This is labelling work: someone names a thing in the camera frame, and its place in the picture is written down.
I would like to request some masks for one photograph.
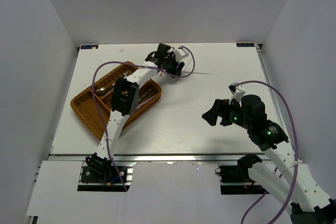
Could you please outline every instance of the white table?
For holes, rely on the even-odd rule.
[[[182,44],[169,44],[178,47]],[[214,154],[260,152],[246,130],[237,126],[209,126],[201,115],[215,99],[231,96],[228,86],[245,80],[265,81],[256,48],[237,48],[235,43],[183,44],[194,53],[195,72],[189,78],[158,75],[153,78],[163,90],[158,103],[128,126],[118,140],[116,154]],[[82,125],[70,101],[90,86],[96,68],[106,61],[132,61],[141,65],[158,44],[99,45],[79,51],[66,104],[59,121],[51,154],[86,155],[95,152],[99,141]],[[117,65],[103,67],[97,80]],[[246,94],[256,94],[266,105],[268,118],[277,122],[269,90],[246,84]]]
[[[260,195],[221,195],[216,164],[139,163],[127,193],[77,191],[82,162],[44,161],[28,216],[37,224],[237,224]],[[246,223],[267,223],[281,205],[267,195]],[[290,223],[285,212],[277,224]]]

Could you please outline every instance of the white cable tie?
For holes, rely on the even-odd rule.
[[[303,163],[302,160],[298,160],[298,161],[294,161],[294,162],[293,162],[294,165],[299,165],[299,164],[302,164],[302,163]]]

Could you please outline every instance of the white wall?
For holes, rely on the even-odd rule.
[[[336,0],[287,0],[264,44],[271,83],[287,98],[293,112],[300,157],[334,198],[335,18]]]
[[[0,216],[21,223],[76,59],[50,0],[0,0]]]
[[[51,0],[76,45],[264,42],[286,0]]]

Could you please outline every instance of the brown basket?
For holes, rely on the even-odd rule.
[[[123,76],[125,72],[128,74],[132,74],[137,70],[136,67],[120,65],[117,68],[113,69],[111,72],[103,76],[101,79],[95,82],[94,88],[95,90],[102,87],[109,87],[112,83]],[[153,80],[149,80],[146,82],[139,91],[139,98],[142,97],[147,91],[152,89],[152,92],[145,98],[144,101],[141,102],[142,105],[140,108],[136,109],[135,113],[128,118],[125,122],[125,125],[122,129],[126,128],[130,125],[135,119],[141,116],[146,110],[148,110],[151,106],[153,106],[161,97],[162,89],[161,87],[154,82]],[[100,108],[101,114],[105,120],[105,124],[107,124],[110,118],[111,111],[111,102],[110,99],[112,97],[113,91],[108,92],[105,95],[96,96],[97,104]],[[104,126],[101,122],[101,119],[98,115],[95,103],[92,98],[91,86],[87,87],[80,94],[75,96],[71,103],[71,108],[73,109],[76,116],[79,120],[85,125],[85,127],[99,140],[101,140],[104,134]]]

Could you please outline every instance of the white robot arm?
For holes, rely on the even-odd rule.
[[[237,172],[258,182],[281,204],[289,194],[290,184],[298,172],[294,190],[286,211],[294,224],[330,224],[336,220],[336,201],[312,178],[307,164],[295,162],[295,152],[288,136],[282,128],[267,120],[265,104],[256,95],[245,95],[241,86],[229,86],[233,96],[230,99],[217,99],[213,107],[202,115],[211,126],[216,125],[217,117],[222,117],[221,125],[236,124],[247,130],[249,138],[275,164],[283,175],[279,178],[262,163],[255,154],[248,154],[238,160]]]
[[[173,78],[180,77],[184,67],[182,59],[187,57],[188,54],[189,51],[185,50],[184,47],[171,51],[170,46],[159,44],[157,51],[151,52],[146,57],[144,64],[141,66],[142,68],[126,78],[116,80],[111,98],[111,113],[106,130],[97,151],[86,158],[88,167],[98,179],[101,179],[99,181],[104,181],[111,176],[114,147],[125,122],[138,108],[139,89],[151,77],[162,70]]]

